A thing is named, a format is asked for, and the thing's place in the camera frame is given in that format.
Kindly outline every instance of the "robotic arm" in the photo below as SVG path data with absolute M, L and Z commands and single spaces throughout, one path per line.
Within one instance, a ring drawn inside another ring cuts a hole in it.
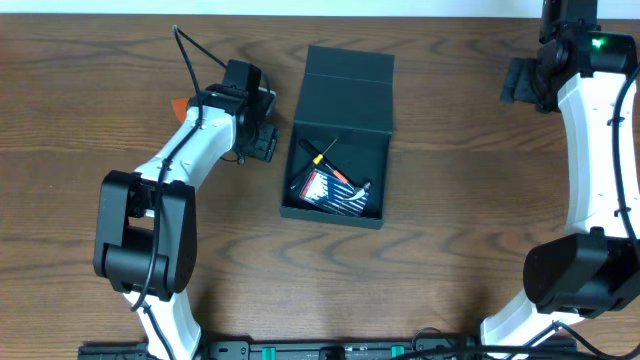
M 635 84 L 622 94 L 621 117 L 627 120 L 619 124 L 624 210 L 612 161 L 616 146 L 612 131 L 617 125 L 612 114 L 621 88 L 637 66 L 635 41 L 600 32 L 596 5 L 595 0 L 546 1 L 538 58 L 512 62 L 503 101 L 532 102 L 540 112 L 562 112 L 570 206 L 567 236 L 529 252 L 524 288 L 482 322 L 484 345 L 535 346 L 555 332 L 554 322 L 571 325 L 621 310 L 640 292 L 635 239 L 627 233 L 620 213 L 626 211 L 631 224 L 640 226 L 632 132 Z M 539 336 L 545 329 L 549 331 Z
M 103 181 L 94 269 L 131 304 L 138 301 L 153 269 L 148 294 L 134 309 L 149 339 L 147 351 L 156 358 L 192 359 L 201 337 L 186 291 L 197 252 L 195 193 L 216 161 L 230 150 L 237 153 L 239 164 L 244 156 L 271 161 L 279 131 L 264 119 L 276 94 L 259 87 L 261 77 L 257 67 L 230 60 L 223 83 L 196 95 L 202 98 L 203 110 L 197 130 L 193 128 L 199 123 L 199 107 L 191 99 L 184 123 L 157 155 L 133 173 L 114 170 Z M 161 176 L 168 158 L 166 174 Z M 159 209 L 157 191 L 162 192 Z M 130 217 L 160 215 L 157 229 L 129 224 Z M 157 257 L 151 268 L 154 232 Z

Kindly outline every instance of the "teal connector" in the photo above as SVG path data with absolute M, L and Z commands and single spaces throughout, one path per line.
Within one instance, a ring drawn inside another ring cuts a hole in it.
M 391 347 L 391 357 L 394 358 L 394 357 L 400 356 L 400 355 L 404 355 L 404 346 L 401 346 L 401 345 L 392 346 Z
M 262 360 L 276 360 L 276 348 L 262 348 Z

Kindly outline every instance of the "box lid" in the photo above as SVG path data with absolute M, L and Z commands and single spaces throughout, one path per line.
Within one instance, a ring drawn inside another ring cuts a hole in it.
M 393 132 L 393 55 L 309 46 L 295 121 Z

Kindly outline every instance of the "box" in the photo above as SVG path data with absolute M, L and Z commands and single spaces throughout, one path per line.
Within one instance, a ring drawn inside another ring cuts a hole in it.
M 280 215 L 380 229 L 389 144 L 393 133 L 393 55 L 309 46 L 298 100 Z M 299 198 L 289 183 L 315 157 L 298 145 L 307 139 L 355 186 L 371 182 L 361 217 L 324 212 Z

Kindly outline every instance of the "screwdriver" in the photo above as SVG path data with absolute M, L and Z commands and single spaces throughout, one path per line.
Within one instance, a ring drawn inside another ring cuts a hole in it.
M 300 146 L 302 146 L 310 154 L 318 154 L 319 153 L 318 149 L 316 149 L 313 145 L 311 145 L 311 143 L 308 142 L 307 140 L 301 140 L 300 141 Z M 342 173 L 340 171 L 338 171 L 335 167 L 333 167 L 333 165 L 331 165 L 331 163 L 328 160 L 324 159 L 324 153 L 319 154 L 318 156 L 316 156 L 316 158 L 313 159 L 313 162 L 314 162 L 315 165 L 320 165 L 320 164 L 324 165 L 327 169 L 329 169 L 329 171 L 331 173 L 333 173 L 333 176 L 337 177 L 340 181 L 342 181 L 344 184 L 347 184 L 349 187 L 353 187 L 349 183 L 349 180 L 347 179 L 346 176 L 342 175 Z
M 293 191 L 295 190 L 298 186 L 300 186 L 302 184 L 302 182 L 305 180 L 305 178 L 307 177 L 307 175 L 311 172 L 311 170 L 313 170 L 313 168 L 315 168 L 324 158 L 324 154 L 329 151 L 329 149 L 331 149 L 331 147 L 333 146 L 333 144 L 336 143 L 336 141 L 338 141 L 338 138 L 335 138 L 333 140 L 333 142 L 331 143 L 331 145 L 329 145 L 329 147 L 327 147 L 327 149 L 322 152 L 322 154 L 318 154 L 318 156 L 316 156 L 308 165 L 307 167 L 305 167 L 304 169 L 302 169 L 302 171 L 300 171 L 294 178 L 293 181 L 291 182 L 291 185 L 289 186 L 289 190 Z M 311 146 L 311 148 L 313 148 L 314 151 L 312 151 L 311 153 L 313 154 L 314 152 L 317 154 L 319 151 L 317 151 L 317 149 L 315 147 L 313 147 L 313 145 L 311 145 L 311 143 L 307 140 L 301 140 L 300 141 L 300 146 L 302 146 L 303 148 L 305 148 L 305 150 L 309 151 L 309 148 L 307 147 L 308 144 L 309 146 Z

